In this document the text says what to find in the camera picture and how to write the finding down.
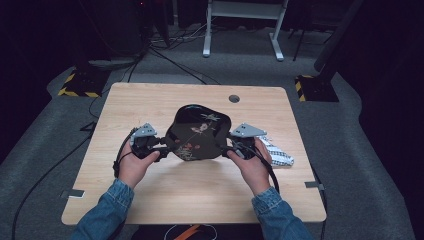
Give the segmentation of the black yellow striped stand base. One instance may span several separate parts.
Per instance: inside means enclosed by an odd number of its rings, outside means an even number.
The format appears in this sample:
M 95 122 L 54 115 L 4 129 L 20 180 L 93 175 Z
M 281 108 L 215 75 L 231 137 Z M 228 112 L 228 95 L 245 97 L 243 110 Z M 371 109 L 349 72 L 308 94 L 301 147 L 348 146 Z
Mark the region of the black yellow striped stand base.
M 295 88 L 300 101 L 339 101 L 331 83 L 320 80 L 318 76 L 298 75 L 295 78 Z
M 101 97 L 109 76 L 110 71 L 82 71 L 74 68 L 60 88 L 58 95 L 91 98 Z

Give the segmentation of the grey tape strip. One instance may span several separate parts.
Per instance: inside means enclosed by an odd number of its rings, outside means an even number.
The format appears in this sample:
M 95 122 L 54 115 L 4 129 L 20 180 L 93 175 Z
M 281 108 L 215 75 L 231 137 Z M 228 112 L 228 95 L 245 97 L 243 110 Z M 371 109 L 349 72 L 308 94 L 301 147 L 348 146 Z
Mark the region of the grey tape strip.
M 61 193 L 61 197 L 68 199 L 68 198 L 83 198 L 85 194 L 84 190 L 78 190 L 78 189 L 70 189 L 70 190 L 64 190 Z
M 304 182 L 306 188 L 317 188 L 319 191 L 325 191 L 325 187 L 322 183 L 316 181 Z

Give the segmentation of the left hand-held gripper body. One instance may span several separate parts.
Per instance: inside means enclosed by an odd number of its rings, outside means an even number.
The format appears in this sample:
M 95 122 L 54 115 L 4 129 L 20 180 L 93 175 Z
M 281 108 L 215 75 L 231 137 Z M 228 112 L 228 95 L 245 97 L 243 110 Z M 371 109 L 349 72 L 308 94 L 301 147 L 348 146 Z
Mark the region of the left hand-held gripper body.
M 153 152 L 159 152 L 156 145 L 160 139 L 156 137 L 157 131 L 150 123 L 145 123 L 140 127 L 134 128 L 130 133 L 130 147 L 134 155 L 143 159 Z

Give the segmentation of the person's right hand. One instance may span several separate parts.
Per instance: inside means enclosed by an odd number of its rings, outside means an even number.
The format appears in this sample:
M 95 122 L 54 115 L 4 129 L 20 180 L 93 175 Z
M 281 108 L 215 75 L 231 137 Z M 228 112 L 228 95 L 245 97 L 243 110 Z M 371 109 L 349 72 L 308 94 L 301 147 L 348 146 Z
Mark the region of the person's right hand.
M 257 156 L 250 160 L 240 158 L 236 153 L 228 153 L 230 159 L 240 169 L 244 181 L 254 196 L 259 195 L 270 187 L 269 172 Z

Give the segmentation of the black tripod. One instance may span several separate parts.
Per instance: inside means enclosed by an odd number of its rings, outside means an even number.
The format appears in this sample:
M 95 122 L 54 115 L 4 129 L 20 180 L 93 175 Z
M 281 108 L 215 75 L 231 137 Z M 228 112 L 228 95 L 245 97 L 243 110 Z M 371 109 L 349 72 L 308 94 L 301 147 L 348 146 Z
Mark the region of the black tripod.
M 298 41 L 296 43 L 295 52 L 293 54 L 293 61 L 298 59 L 299 53 L 302 50 L 303 45 L 311 46 L 325 46 L 329 40 L 332 38 L 334 31 L 333 30 L 292 30 L 289 34 L 289 39 L 291 39 L 296 33 L 299 34 Z

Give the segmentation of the person's left hand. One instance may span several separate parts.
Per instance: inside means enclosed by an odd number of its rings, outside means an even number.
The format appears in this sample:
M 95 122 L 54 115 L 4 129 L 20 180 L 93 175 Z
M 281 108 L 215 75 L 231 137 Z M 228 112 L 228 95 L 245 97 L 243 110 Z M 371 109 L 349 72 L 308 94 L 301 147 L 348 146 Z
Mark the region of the person's left hand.
M 154 163 L 159 156 L 159 152 L 153 152 L 143 159 L 139 159 L 131 151 L 130 143 L 126 142 L 119 156 L 118 179 L 134 189 L 144 178 L 148 167 Z

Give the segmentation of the white desk frame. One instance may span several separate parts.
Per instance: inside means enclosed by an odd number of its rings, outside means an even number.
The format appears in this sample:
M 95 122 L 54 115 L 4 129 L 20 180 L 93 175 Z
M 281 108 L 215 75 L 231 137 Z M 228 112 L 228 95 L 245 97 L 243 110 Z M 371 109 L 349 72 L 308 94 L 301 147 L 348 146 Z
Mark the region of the white desk frame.
M 274 31 L 269 34 L 269 39 L 273 47 L 276 60 L 283 61 L 284 54 L 280 48 L 278 36 L 287 9 L 288 1 L 289 0 L 282 0 L 281 3 L 271 4 L 208 0 L 206 10 L 206 34 L 204 37 L 202 55 L 205 58 L 211 55 L 213 17 L 262 19 L 276 21 Z

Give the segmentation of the black floral lacquer plate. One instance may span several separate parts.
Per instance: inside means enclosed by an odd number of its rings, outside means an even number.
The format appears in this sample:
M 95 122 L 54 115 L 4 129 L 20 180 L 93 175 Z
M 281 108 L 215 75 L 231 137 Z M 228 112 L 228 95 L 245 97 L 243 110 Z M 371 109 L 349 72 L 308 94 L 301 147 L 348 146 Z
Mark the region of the black floral lacquer plate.
M 227 146 L 230 128 L 231 119 L 226 114 L 190 104 L 177 111 L 164 142 L 184 161 L 214 159 Z

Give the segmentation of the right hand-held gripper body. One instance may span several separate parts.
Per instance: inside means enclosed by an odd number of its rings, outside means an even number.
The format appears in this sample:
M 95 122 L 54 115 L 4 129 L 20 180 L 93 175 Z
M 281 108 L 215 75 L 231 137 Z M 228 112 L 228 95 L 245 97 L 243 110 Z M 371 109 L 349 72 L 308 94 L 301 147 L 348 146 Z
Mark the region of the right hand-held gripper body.
M 249 160 L 256 155 L 255 138 L 265 136 L 265 130 L 256 128 L 247 123 L 242 123 L 231 134 L 238 137 L 238 142 L 234 142 L 232 147 L 235 148 L 235 153 L 244 160 Z

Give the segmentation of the white checked cloth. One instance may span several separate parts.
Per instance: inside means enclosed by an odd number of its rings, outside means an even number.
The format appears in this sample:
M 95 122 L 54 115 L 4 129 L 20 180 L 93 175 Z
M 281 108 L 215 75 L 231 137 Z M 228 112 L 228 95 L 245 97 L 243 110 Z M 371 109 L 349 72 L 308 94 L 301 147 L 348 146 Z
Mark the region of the white checked cloth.
M 259 140 L 265 145 L 268 153 L 272 159 L 272 166 L 292 166 L 294 164 L 294 158 L 274 145 L 270 139 L 266 136 L 259 136 Z

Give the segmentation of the dark cabinet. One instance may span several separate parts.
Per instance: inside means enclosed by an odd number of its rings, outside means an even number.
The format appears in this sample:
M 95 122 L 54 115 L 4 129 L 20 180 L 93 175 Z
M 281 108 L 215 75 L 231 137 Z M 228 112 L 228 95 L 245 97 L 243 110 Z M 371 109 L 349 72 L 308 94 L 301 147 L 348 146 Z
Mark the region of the dark cabinet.
M 77 1 L 94 24 L 110 55 L 137 58 L 146 53 L 136 0 Z

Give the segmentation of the black slanted pole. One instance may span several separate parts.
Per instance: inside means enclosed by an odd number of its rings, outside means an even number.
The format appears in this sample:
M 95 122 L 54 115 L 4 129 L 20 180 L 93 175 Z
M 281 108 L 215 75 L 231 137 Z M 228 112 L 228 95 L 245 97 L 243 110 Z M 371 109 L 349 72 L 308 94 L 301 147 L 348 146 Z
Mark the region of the black slanted pole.
M 331 83 L 341 58 L 340 48 L 343 45 L 346 32 L 359 11 L 363 1 L 364 0 L 353 1 L 343 17 L 341 24 L 337 27 L 336 31 L 330 37 L 324 49 L 315 61 L 314 69 L 319 72 L 319 75 L 317 76 L 319 82 L 322 82 L 323 84 Z

